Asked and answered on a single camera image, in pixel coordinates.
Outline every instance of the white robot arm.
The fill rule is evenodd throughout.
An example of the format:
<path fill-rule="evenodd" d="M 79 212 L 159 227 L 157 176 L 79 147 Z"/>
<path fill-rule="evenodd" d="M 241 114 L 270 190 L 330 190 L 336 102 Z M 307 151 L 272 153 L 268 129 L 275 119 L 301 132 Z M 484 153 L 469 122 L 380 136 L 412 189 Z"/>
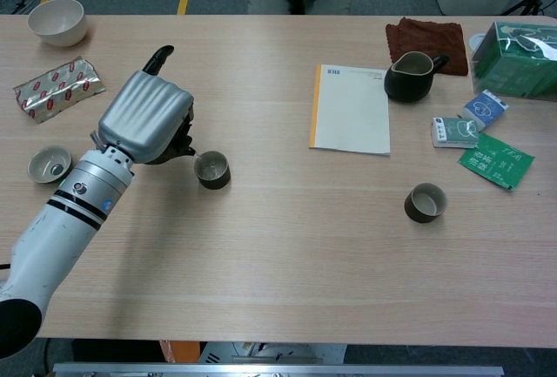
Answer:
<path fill-rule="evenodd" d="M 0 288 L 0 358 L 37 335 L 52 294 L 130 185 L 135 164 L 193 155 L 188 135 L 193 97 L 158 77 L 173 52 L 165 46 L 131 76 L 92 135 L 86 152 L 12 248 Z"/>

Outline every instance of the foil package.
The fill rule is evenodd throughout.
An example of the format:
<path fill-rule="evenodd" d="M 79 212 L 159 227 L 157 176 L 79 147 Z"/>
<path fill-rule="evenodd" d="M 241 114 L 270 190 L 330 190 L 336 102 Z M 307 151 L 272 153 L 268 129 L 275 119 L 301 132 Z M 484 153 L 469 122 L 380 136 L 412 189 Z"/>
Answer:
<path fill-rule="evenodd" d="M 95 68 L 82 57 L 14 87 L 17 104 L 37 123 L 103 91 Z"/>

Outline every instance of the green box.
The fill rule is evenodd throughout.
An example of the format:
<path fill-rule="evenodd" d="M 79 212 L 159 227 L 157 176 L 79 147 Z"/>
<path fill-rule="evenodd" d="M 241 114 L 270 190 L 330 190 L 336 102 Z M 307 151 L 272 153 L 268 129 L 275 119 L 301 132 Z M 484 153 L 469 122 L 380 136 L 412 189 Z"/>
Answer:
<path fill-rule="evenodd" d="M 495 22 L 472 57 L 476 91 L 504 96 L 557 96 L 557 26 Z"/>
<path fill-rule="evenodd" d="M 478 140 L 478 126 L 473 120 L 433 118 L 432 141 L 436 148 L 475 148 Z"/>

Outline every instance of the orange object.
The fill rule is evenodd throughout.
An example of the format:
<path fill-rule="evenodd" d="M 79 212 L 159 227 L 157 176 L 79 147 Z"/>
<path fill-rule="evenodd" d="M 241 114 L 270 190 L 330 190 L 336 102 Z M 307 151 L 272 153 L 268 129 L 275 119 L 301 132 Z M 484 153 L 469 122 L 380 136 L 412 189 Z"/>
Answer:
<path fill-rule="evenodd" d="M 188 340 L 160 340 L 164 359 L 171 363 L 197 363 L 201 356 L 199 342 Z"/>

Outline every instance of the white notebook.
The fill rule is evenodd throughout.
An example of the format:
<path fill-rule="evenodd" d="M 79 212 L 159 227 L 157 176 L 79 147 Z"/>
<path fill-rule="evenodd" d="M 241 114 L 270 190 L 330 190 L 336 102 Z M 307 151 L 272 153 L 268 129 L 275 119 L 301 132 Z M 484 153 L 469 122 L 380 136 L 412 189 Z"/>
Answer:
<path fill-rule="evenodd" d="M 310 148 L 389 155 L 385 71 L 319 65 L 313 91 Z"/>

